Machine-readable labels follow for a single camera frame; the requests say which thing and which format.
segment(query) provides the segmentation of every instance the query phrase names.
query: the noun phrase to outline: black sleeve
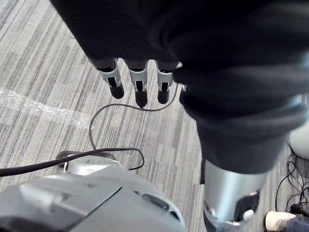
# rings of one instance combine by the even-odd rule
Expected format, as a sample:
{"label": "black sleeve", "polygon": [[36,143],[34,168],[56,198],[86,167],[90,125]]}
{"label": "black sleeve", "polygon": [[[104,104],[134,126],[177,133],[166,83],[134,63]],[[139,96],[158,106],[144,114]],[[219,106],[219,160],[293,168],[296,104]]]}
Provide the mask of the black sleeve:
{"label": "black sleeve", "polygon": [[52,0],[91,59],[181,61],[203,159],[271,169],[307,118],[309,1]]}

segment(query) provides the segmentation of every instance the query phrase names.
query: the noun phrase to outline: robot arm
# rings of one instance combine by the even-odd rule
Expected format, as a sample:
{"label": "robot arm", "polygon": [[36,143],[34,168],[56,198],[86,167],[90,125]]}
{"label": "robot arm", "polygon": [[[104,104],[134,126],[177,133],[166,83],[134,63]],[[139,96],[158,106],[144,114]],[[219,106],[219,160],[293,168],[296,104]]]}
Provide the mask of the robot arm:
{"label": "robot arm", "polygon": [[[180,100],[197,121],[205,225],[239,230],[256,211],[289,131],[307,119],[297,96],[309,91],[309,3],[51,2],[116,98],[123,88],[115,58],[128,64],[140,107],[145,61],[168,64],[162,75],[182,62],[173,78],[187,86]],[[163,83],[170,86],[170,77],[159,77],[159,94],[168,89]]]}

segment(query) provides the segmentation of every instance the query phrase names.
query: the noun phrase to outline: white object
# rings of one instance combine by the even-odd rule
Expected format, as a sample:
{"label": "white object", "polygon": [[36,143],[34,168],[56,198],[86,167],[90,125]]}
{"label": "white object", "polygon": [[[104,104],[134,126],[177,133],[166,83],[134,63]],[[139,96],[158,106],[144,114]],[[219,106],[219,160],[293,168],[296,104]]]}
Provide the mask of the white object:
{"label": "white object", "polygon": [[269,211],[266,214],[265,226],[268,231],[283,231],[288,220],[295,218],[294,214]]}
{"label": "white object", "polygon": [[290,133],[290,144],[298,156],[309,160],[309,121]]}

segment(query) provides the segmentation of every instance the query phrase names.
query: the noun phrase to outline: black cable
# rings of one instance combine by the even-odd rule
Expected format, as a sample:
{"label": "black cable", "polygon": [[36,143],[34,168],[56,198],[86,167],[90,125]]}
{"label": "black cable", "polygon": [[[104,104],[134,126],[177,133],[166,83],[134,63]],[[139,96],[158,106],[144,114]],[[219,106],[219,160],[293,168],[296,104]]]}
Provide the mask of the black cable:
{"label": "black cable", "polygon": [[120,104],[120,103],[112,103],[112,104],[108,104],[108,105],[105,105],[103,106],[102,108],[100,108],[92,117],[91,121],[90,121],[90,124],[89,124],[89,139],[90,139],[90,143],[92,145],[92,148],[94,150],[96,150],[96,145],[95,143],[93,142],[93,137],[92,137],[92,125],[93,125],[93,122],[94,120],[96,119],[96,117],[99,115],[99,113],[108,108],[108,107],[111,107],[111,106],[125,106],[125,107],[129,107],[129,108],[132,108],[132,109],[136,109],[136,110],[140,110],[140,111],[146,111],[146,112],[155,112],[155,111],[160,111],[160,110],[164,110],[166,108],[168,108],[172,103],[173,101],[175,100],[176,98],[176,95],[177,95],[177,90],[178,90],[178,84],[176,85],[176,88],[175,88],[175,93],[174,93],[174,96],[172,98],[172,100],[170,101],[169,104],[159,108],[159,109],[143,109],[143,108],[138,108],[136,106],[133,106],[133,105],[128,105],[128,104]]}
{"label": "black cable", "polygon": [[131,168],[129,170],[139,169],[145,163],[144,156],[143,156],[141,150],[139,150],[138,148],[134,148],[134,147],[102,148],[102,149],[97,149],[97,150],[86,151],[86,152],[76,154],[76,155],[67,156],[67,157],[64,157],[64,158],[61,158],[61,159],[57,159],[57,160],[55,159],[55,160],[51,160],[51,161],[47,161],[47,162],[42,162],[42,163],[37,163],[37,164],[32,164],[32,165],[27,165],[27,166],[22,166],[22,167],[1,168],[0,169],[0,177],[30,173],[30,172],[41,170],[41,169],[44,169],[44,168],[50,168],[50,167],[56,166],[56,165],[61,164],[61,163],[69,162],[69,161],[77,159],[77,158],[89,156],[89,155],[92,155],[92,154],[95,154],[95,153],[98,153],[98,152],[106,152],[106,151],[138,151],[141,158],[142,158],[142,163],[141,163],[140,166],[135,167],[135,168]]}
{"label": "black cable", "polygon": [[173,101],[176,98],[177,95],[177,90],[178,90],[178,84],[176,85],[175,88],[175,93],[174,96],[172,98],[172,100],[170,101],[169,104],[159,108],[159,109],[142,109],[142,108],[138,108],[132,105],[127,105],[127,104],[108,104],[106,106],[103,106],[102,108],[100,108],[92,117],[91,121],[90,121],[90,126],[89,126],[89,139],[91,142],[91,145],[93,147],[93,150],[91,151],[86,151],[86,152],[82,152],[79,154],[75,154],[75,155],[70,155],[64,158],[60,158],[60,159],[55,159],[55,160],[51,160],[51,161],[47,161],[47,162],[42,162],[42,163],[37,163],[37,164],[32,164],[32,165],[26,165],[26,166],[22,166],[22,167],[13,167],[13,168],[1,168],[0,169],[0,177],[4,177],[4,176],[11,176],[11,175],[19,175],[19,174],[25,174],[25,173],[30,173],[30,172],[34,172],[34,171],[38,171],[41,169],[45,169],[45,168],[50,168],[56,165],[59,165],[61,163],[65,163],[65,162],[69,162],[71,160],[77,159],[77,158],[81,158],[84,156],[89,156],[89,155],[94,155],[98,152],[106,152],[106,151],[138,151],[140,154],[140,157],[142,159],[141,165],[134,167],[134,168],[129,168],[128,170],[136,170],[141,168],[142,166],[144,166],[145,164],[145,159],[144,159],[144,155],[142,153],[141,150],[139,150],[138,148],[135,147],[115,147],[115,148],[101,148],[101,149],[96,149],[96,146],[93,142],[93,137],[92,137],[92,124],[95,120],[95,118],[98,116],[98,114],[104,110],[107,107],[110,106],[126,106],[126,107],[130,107],[133,109],[137,109],[137,110],[141,110],[141,111],[148,111],[148,112],[154,112],[154,111],[160,111],[163,109],[166,109],[167,107],[169,107]]}
{"label": "black cable", "polygon": [[[298,201],[298,205],[301,206],[302,210],[303,210],[303,206],[308,204],[308,200],[305,196],[305,192],[306,190],[309,191],[309,182],[305,182],[304,181],[304,177],[302,176],[302,174],[300,173],[299,171],[299,168],[298,166],[296,165],[296,162],[298,159],[301,159],[296,153],[295,151],[293,150],[290,142],[288,142],[288,146],[291,150],[291,154],[287,160],[287,163],[286,163],[286,167],[287,167],[287,175],[281,180],[281,182],[279,183],[278,185],[278,188],[277,188],[277,191],[276,191],[276,197],[275,197],[275,209],[276,211],[278,211],[278,208],[277,208],[277,202],[278,202],[278,193],[279,193],[279,189],[282,185],[282,183],[287,179],[289,184],[292,186],[293,189],[296,189],[299,193],[297,194],[294,194],[292,196],[290,196],[290,198],[288,199],[288,201],[286,202],[286,207],[285,207],[285,211],[287,211],[287,208],[289,206],[289,203],[290,201],[294,198],[294,197],[297,197],[299,196],[299,201]],[[298,179],[295,177],[294,175],[294,172],[298,173],[298,175],[300,176],[301,178],[301,182],[298,181]],[[293,183],[292,183],[292,179],[294,179],[297,184],[300,186],[300,189],[297,188]]]}

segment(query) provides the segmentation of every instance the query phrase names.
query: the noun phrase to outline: robotic finger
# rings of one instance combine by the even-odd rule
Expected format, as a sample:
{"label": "robotic finger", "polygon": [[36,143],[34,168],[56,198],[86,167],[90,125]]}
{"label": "robotic finger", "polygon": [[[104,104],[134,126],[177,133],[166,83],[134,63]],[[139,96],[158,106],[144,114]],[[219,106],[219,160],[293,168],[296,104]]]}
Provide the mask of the robotic finger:
{"label": "robotic finger", "polygon": [[166,63],[156,61],[157,81],[158,81],[158,101],[166,104],[169,101],[169,90],[173,84],[173,70],[178,65],[177,62]]}
{"label": "robotic finger", "polygon": [[117,59],[106,60],[97,70],[102,75],[103,80],[108,84],[112,96],[116,99],[121,99],[124,96],[124,87],[121,82]]}
{"label": "robotic finger", "polygon": [[136,104],[143,108],[147,102],[147,60],[131,61],[125,60],[131,77],[131,82],[135,90]]}

